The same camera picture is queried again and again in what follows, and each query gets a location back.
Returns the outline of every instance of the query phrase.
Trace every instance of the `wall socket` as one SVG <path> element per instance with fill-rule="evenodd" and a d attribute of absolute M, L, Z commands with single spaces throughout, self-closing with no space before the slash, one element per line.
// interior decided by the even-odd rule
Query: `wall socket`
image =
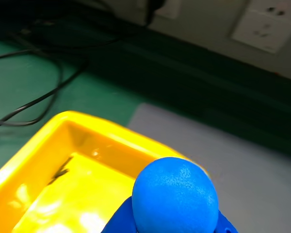
<path fill-rule="evenodd" d="M 176 19 L 179 16 L 182 0 L 166 0 L 164 6 L 155 12 L 156 15 L 169 19 Z M 137 0 L 137 7 L 145 9 L 147 0 Z"/>
<path fill-rule="evenodd" d="M 276 53 L 291 37 L 291 0 L 252 0 L 232 38 Z"/>

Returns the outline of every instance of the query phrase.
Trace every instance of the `white wall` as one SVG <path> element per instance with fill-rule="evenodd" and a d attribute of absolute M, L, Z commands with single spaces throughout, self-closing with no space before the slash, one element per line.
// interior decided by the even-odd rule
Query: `white wall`
<path fill-rule="evenodd" d="M 119 17 L 143 22 L 143 11 L 136 8 L 137 0 L 105 1 L 115 8 Z M 291 39 L 274 55 L 230 38 L 247 3 L 246 0 L 182 0 L 177 19 L 156 17 L 150 28 L 291 79 Z"/>

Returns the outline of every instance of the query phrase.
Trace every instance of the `blue ball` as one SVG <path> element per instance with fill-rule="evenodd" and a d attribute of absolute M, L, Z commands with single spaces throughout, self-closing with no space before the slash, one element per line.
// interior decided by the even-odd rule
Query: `blue ball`
<path fill-rule="evenodd" d="M 203 169 L 171 157 L 139 174 L 132 209 L 139 233 L 213 233 L 219 215 L 215 188 Z"/>

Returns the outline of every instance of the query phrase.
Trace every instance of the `floor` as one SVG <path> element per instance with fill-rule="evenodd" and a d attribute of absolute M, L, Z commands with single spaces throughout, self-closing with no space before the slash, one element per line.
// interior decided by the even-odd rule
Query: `floor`
<path fill-rule="evenodd" d="M 141 104 L 129 128 L 202 165 L 240 233 L 291 232 L 291 160 L 162 108 Z"/>
<path fill-rule="evenodd" d="M 0 53 L 15 50 L 0 42 Z M 75 68 L 66 64 L 66 76 Z M 32 55 L 0 60 L 0 118 L 53 89 L 57 70 L 52 63 Z M 65 88 L 48 116 L 36 125 L 0 127 L 0 167 L 2 167 L 52 116 L 75 110 L 127 125 L 136 107 L 145 98 L 103 81 L 93 74 L 80 75 Z M 31 120 L 44 109 L 46 101 L 15 116 Z"/>

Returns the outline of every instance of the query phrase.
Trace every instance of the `yellow tray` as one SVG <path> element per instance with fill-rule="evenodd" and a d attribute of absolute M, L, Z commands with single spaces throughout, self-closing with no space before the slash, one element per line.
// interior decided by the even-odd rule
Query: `yellow tray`
<path fill-rule="evenodd" d="M 169 147 L 107 120 L 64 112 L 0 170 L 0 233 L 101 233 L 140 171 Z"/>

